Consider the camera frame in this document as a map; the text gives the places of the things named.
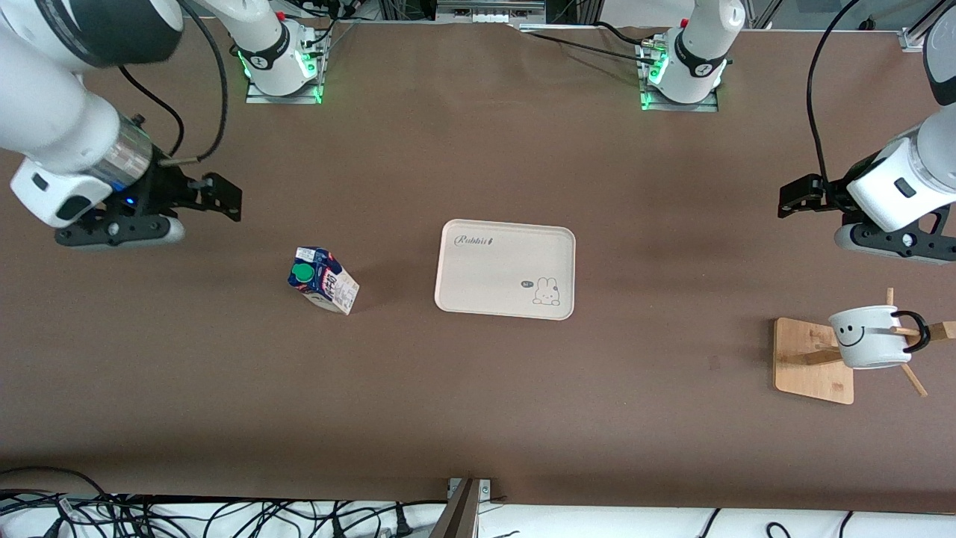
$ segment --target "milk carton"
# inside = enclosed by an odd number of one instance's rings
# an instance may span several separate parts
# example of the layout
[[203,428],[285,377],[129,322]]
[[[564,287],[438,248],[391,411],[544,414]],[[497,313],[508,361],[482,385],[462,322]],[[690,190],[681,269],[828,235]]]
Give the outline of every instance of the milk carton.
[[295,249],[289,285],[309,301],[346,316],[359,293],[359,284],[329,251],[317,247]]

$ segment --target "mug rack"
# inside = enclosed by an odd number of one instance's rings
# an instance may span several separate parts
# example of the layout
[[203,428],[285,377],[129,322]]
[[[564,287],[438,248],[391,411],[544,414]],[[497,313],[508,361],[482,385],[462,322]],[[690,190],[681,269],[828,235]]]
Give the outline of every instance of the mug rack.
[[[893,288],[886,289],[886,303],[893,304]],[[908,345],[920,339],[920,331],[894,327],[893,333],[906,337]],[[956,339],[956,322],[929,326],[929,341]],[[900,366],[920,396],[927,396],[909,364]],[[829,325],[778,318],[773,324],[773,386],[810,398],[840,404],[853,403],[853,370],[843,364],[837,337]]]

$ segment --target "brown table surface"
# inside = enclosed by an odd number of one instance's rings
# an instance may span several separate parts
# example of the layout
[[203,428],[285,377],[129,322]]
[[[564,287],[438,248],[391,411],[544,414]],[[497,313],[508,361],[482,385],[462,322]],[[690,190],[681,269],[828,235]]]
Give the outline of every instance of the brown table surface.
[[[777,317],[825,323],[893,285],[956,318],[951,268],[841,251],[835,213],[776,218],[816,167],[818,38],[741,34],[718,114],[641,111],[630,62],[498,25],[359,25],[321,106],[244,104],[232,61],[225,142],[187,171],[241,186],[241,223],[183,212],[177,246],[83,254],[0,196],[0,463],[145,493],[433,498],[472,473],[515,503],[956,508],[956,348],[913,362],[928,398],[899,369],[859,372],[852,406],[771,386]],[[183,155],[205,148],[199,34],[132,70],[182,113]],[[117,73],[89,85],[171,144]],[[816,95],[833,175],[936,109],[885,33],[835,34]],[[438,309],[452,218],[570,228],[574,315]],[[286,283],[298,245],[356,277],[351,316]]]

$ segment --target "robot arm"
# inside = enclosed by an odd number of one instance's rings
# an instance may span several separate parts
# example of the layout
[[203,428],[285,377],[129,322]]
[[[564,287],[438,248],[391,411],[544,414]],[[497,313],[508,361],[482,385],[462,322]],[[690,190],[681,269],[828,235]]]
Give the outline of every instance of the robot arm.
[[[285,95],[315,77],[302,62],[312,29],[280,21],[268,0],[200,0],[249,61],[261,91]],[[174,208],[240,219],[242,193],[216,174],[194,181],[139,125],[82,84],[83,72],[169,58],[179,0],[0,0],[0,147],[26,159],[11,188],[68,246],[175,242]]]
[[740,0],[696,0],[686,27],[664,35],[667,56],[651,84],[675,102],[703,100],[720,84],[727,51],[745,18]]
[[[882,150],[827,183],[809,174],[780,189],[780,218],[802,211],[843,211],[841,248],[931,263],[956,261],[956,238],[943,235],[956,202],[956,11],[947,10],[923,46],[933,96],[943,108]],[[927,232],[919,220],[934,215]]]
[[307,63],[315,30],[280,21],[269,0],[196,0],[222,21],[236,42],[250,80],[263,93],[286,96],[317,76]]

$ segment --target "mug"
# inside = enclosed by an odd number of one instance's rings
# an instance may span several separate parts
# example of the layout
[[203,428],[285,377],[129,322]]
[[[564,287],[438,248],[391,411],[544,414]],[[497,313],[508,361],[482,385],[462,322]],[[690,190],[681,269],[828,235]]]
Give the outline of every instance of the mug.
[[[919,328],[920,341],[912,346],[907,345],[905,335],[890,332],[901,326],[901,316],[912,318]],[[844,310],[830,316],[830,326],[843,363],[854,370],[899,366],[929,345],[929,327],[923,316],[886,304]]]

